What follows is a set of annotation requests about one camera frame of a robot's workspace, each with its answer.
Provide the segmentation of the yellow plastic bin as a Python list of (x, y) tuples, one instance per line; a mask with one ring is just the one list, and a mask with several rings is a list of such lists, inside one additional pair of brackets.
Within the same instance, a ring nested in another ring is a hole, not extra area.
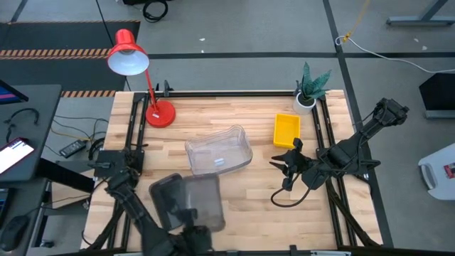
[(300, 137), (300, 116), (291, 114), (276, 114), (274, 120), (273, 145), (292, 149), (294, 140)]

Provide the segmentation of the tablet with lit screen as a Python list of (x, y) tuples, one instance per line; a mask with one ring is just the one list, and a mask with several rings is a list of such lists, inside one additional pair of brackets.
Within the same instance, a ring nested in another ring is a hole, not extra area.
[(25, 159), (35, 149), (26, 139), (16, 138), (0, 149), (0, 174)]

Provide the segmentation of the white plastic object red label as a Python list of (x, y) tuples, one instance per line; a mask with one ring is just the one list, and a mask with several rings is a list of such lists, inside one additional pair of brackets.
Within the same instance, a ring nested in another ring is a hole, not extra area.
[(419, 160), (428, 193), (441, 201), (455, 201), (455, 143)]

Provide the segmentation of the black power adapter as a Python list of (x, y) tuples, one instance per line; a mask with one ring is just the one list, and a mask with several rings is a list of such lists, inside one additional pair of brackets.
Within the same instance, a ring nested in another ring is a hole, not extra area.
[(59, 153), (62, 157), (64, 157), (65, 159), (68, 159), (69, 157), (71, 157), (72, 155), (82, 151), (83, 149), (85, 149), (87, 146), (87, 142), (86, 141), (83, 141), (83, 140), (76, 140), (74, 142), (72, 142), (71, 144), (65, 146), (64, 148), (62, 148)]

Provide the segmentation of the white plant pot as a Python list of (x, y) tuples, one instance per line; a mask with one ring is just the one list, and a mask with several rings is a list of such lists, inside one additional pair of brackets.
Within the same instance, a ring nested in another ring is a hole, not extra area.
[(298, 115), (309, 114), (316, 105), (316, 100), (310, 98), (309, 100), (304, 100), (302, 94), (299, 92), (294, 100), (292, 105), (293, 110)]

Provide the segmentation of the black computer mouse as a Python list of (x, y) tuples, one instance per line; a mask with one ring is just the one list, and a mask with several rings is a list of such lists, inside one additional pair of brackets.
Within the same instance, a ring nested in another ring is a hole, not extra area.
[(28, 226), (29, 218), (27, 215), (18, 215), (13, 217), (5, 226), (3, 233), (0, 235), (0, 249), (5, 252), (15, 250)]

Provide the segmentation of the black monitor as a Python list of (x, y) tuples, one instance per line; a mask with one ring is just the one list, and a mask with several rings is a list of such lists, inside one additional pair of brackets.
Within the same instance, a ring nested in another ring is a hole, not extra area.
[(28, 102), (28, 97), (17, 89), (0, 80), (0, 105)]

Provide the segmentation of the black hazard-striped floor mat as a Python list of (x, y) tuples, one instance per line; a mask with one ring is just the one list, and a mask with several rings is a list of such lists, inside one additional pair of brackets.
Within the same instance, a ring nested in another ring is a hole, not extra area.
[(0, 79), (60, 85), (62, 97), (112, 97), (126, 84), (107, 64), (114, 35), (138, 20), (0, 23)]

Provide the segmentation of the red desk lamp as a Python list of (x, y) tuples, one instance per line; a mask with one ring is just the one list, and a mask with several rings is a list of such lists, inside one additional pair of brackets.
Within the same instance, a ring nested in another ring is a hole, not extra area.
[(147, 122), (155, 128), (171, 125), (176, 118), (176, 109), (171, 102), (156, 99), (146, 51), (136, 43), (133, 33), (127, 29), (116, 32), (115, 42), (107, 57), (108, 67), (123, 76), (145, 74), (151, 98), (151, 104), (146, 109)]

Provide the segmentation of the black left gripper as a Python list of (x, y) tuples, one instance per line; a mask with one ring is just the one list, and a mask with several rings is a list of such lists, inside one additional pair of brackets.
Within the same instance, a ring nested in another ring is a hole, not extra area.
[(194, 226), (198, 218), (195, 208), (177, 210), (175, 216), (187, 227), (173, 237), (173, 255), (199, 255), (213, 249), (210, 229), (204, 225)]

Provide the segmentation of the dark grey side desk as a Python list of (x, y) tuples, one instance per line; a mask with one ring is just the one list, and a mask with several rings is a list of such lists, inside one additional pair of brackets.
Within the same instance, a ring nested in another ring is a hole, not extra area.
[(62, 91), (60, 85), (14, 85), (13, 88), (27, 96), (28, 102), (0, 105), (0, 148), (7, 144), (5, 137), (8, 125), (4, 124), (4, 120), (15, 111), (35, 108), (40, 112), (40, 118), (38, 126), (33, 124), (32, 112), (22, 112), (13, 118), (12, 122), (16, 126), (12, 129), (10, 139), (24, 138), (35, 151), (0, 174), (0, 182), (27, 181), (35, 176)]

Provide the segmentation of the green artificial plant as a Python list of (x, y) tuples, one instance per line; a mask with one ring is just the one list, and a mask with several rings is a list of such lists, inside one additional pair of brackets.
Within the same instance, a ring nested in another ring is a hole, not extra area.
[(326, 94), (325, 85), (331, 77), (331, 70), (318, 76), (315, 80), (311, 78), (310, 65), (304, 63), (302, 79), (296, 81), (295, 95), (303, 102), (317, 100)]

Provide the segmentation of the black floor box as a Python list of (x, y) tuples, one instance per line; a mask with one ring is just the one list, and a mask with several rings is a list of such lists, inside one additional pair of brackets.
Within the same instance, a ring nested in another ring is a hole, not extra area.
[(455, 74), (434, 74), (419, 91), (427, 119), (455, 119)]

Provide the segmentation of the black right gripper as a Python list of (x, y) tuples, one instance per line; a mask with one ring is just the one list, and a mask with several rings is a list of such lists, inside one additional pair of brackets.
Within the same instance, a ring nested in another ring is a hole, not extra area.
[(285, 154), (273, 156), (274, 161), (283, 161), (284, 164), (270, 162), (271, 165), (278, 168), (284, 175), (283, 188), (285, 191), (291, 191), (293, 179), (299, 174), (303, 174), (310, 168), (312, 159), (301, 153), (303, 142), (299, 138), (293, 140), (294, 148), (288, 150)]

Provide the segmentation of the black aluminium table frame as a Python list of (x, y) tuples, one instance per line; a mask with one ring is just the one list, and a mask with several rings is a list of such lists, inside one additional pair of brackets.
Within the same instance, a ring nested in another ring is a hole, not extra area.
[[(187, 139), (203, 137), (240, 125), (250, 139), (252, 162), (244, 169), (220, 177), (220, 194), (225, 217), (225, 228), (213, 234), (217, 250), (285, 250), (296, 245), (300, 250), (336, 249), (330, 206), (326, 187), (310, 192), (306, 200), (294, 208), (278, 208), (269, 197), (281, 187), (281, 171), (269, 164), (271, 157), (286, 149), (273, 145), (276, 114), (295, 114), (292, 92), (286, 96), (250, 96), (247, 91), (185, 92), (184, 96), (161, 100), (172, 102), (177, 116), (174, 123), (163, 129), (145, 125), (144, 170), (137, 186), (137, 194), (150, 214), (157, 220), (149, 186), (165, 176), (180, 173), (191, 175), (185, 152)], [(105, 149), (122, 149), (125, 145), (133, 92), (118, 92), (110, 112)], [(326, 104), (338, 142), (353, 134), (344, 92), (332, 90)], [(377, 243), (383, 244), (367, 183), (352, 176), (344, 176), (344, 184), (351, 213), (361, 227)], [(93, 193), (84, 238), (94, 242), (112, 216), (114, 199), (102, 184)]]

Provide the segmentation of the grey desk foot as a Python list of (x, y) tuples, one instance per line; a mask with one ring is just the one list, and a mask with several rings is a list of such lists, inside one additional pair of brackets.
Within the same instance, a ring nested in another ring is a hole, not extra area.
[(438, 16), (438, 11), (449, 0), (434, 0), (418, 16), (391, 16), (386, 20), (389, 26), (452, 26), (455, 16)]

